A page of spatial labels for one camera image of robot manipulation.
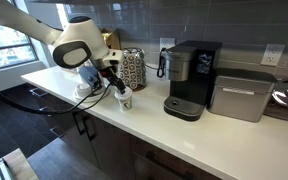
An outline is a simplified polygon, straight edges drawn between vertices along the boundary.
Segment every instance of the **stainless steel box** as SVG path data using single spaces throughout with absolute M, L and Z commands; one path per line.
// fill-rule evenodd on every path
M 209 111 L 215 114 L 258 122 L 276 78 L 264 72 L 242 69 L 217 69 Z

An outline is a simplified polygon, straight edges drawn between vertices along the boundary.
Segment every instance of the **floor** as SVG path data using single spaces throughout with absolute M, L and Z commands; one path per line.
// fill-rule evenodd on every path
M 30 88 L 24 84 L 2 93 L 19 104 L 38 109 Z M 49 131 L 44 118 L 14 109 L 0 101 L 0 158 L 17 148 L 28 158 L 53 141 L 56 136 Z
M 40 180 L 110 179 L 59 138 L 27 160 Z

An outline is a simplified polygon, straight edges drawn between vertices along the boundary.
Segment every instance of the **patterned canister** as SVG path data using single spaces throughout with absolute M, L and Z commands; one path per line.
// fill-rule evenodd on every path
M 124 59 L 118 67 L 118 76 L 133 91 L 146 86 L 144 51 L 140 48 L 122 49 Z

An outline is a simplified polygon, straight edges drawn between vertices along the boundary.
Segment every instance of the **window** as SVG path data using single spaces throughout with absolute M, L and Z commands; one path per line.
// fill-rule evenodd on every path
M 33 45 L 25 34 L 0 26 L 0 68 L 37 60 Z

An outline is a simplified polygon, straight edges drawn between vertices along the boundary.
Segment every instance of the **single-serve coffee machine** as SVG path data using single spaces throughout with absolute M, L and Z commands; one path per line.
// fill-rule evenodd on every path
M 166 50 L 166 78 L 171 80 L 164 111 L 186 121 L 196 121 L 210 101 L 214 70 L 222 43 L 185 41 Z

